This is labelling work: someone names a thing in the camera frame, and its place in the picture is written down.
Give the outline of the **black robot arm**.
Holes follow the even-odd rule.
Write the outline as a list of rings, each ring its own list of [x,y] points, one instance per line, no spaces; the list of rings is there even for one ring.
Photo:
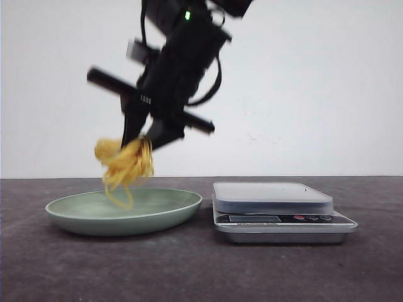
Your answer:
[[[183,138],[187,126],[205,133],[214,131],[212,122],[187,113],[184,107],[208,101],[222,82],[218,73],[204,97],[190,100],[211,63],[219,61],[224,43],[232,39],[213,22],[212,12],[241,18],[250,1],[214,3],[215,7],[209,8],[205,1],[142,1],[141,24],[149,19],[166,36],[166,43],[156,49],[142,39],[128,46],[128,57],[145,67],[135,86],[95,67],[89,69],[89,82],[120,96],[125,120],[122,147],[140,135],[148,116],[153,122],[145,137],[153,149]]]

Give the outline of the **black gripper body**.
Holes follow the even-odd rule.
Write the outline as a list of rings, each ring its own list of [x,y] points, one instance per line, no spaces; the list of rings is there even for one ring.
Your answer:
[[[186,17],[181,13],[171,24],[165,32],[166,43],[160,50],[138,40],[128,47],[129,57],[145,67],[136,85],[95,67],[88,70],[87,80],[119,96],[143,94],[150,97],[148,116],[152,119],[177,120],[185,127],[211,133],[215,129],[213,123],[186,112],[185,107],[198,106],[217,92],[222,81],[221,72],[202,98],[190,100],[212,62],[220,60],[223,45],[232,38],[206,14],[191,12]]]

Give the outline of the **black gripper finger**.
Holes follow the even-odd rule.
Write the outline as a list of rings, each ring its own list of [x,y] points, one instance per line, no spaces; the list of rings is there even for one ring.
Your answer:
[[[145,136],[151,142],[152,149],[163,147],[184,137],[185,124],[177,120],[153,118]]]
[[[137,139],[150,111],[150,97],[143,94],[120,96],[121,110],[124,115],[124,129],[121,148]]]

